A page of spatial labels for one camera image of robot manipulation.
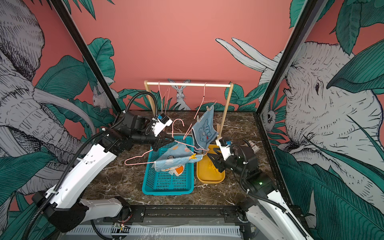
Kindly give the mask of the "white orange lion towel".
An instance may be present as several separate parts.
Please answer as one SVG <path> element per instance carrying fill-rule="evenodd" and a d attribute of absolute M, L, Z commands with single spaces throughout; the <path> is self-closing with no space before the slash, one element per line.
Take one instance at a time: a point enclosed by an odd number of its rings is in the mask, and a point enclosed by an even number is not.
<path fill-rule="evenodd" d="M 170 169 L 166 169 L 165 172 L 169 173 L 170 175 L 172 176 L 180 176 L 185 170 L 185 166 L 184 165 L 181 165 L 181 166 L 178 166 L 178 167 L 173 167 L 173 168 L 170 168 Z"/>

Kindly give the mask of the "pink wire hanger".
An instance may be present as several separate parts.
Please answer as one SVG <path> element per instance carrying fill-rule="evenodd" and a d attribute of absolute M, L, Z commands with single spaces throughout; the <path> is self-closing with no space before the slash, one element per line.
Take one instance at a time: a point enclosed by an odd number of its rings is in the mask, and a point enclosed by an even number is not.
<path fill-rule="evenodd" d="M 167 110 L 168 99 L 169 99 L 170 87 L 167 88 L 164 94 L 161 93 L 161 82 L 158 82 L 158 93 L 161 100 L 161 113 L 163 114 Z"/>

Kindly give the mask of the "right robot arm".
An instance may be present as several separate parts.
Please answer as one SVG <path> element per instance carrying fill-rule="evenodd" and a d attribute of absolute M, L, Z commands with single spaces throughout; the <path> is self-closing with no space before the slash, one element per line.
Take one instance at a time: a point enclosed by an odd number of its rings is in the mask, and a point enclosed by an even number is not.
<path fill-rule="evenodd" d="M 271 178 L 259 168 L 251 146 L 219 145 L 207 155 L 220 171 L 237 176 L 247 197 L 239 205 L 240 220 L 252 224 L 268 240 L 311 240 Z"/>

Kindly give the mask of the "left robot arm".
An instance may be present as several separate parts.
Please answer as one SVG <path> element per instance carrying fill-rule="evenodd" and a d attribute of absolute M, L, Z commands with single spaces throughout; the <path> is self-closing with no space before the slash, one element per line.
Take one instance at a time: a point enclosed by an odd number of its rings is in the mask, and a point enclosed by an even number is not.
<path fill-rule="evenodd" d="M 163 131 L 172 121 L 166 115 L 159 115 L 157 104 L 153 107 L 152 119 L 129 111 L 134 100 L 145 95 L 156 100 L 151 92 L 135 94 L 125 109 L 125 115 L 107 130 L 86 140 L 70 160 L 58 183 L 33 198 L 38 209 L 25 228 L 21 237 L 23 240 L 29 238 L 40 216 L 45 216 L 56 231 L 66 233 L 91 219 L 115 218 L 124 208 L 130 207 L 121 197 L 92 204 L 80 196 L 104 167 L 122 152 L 131 150 L 133 145 L 149 145 L 153 151 L 157 151 L 174 141 Z"/>

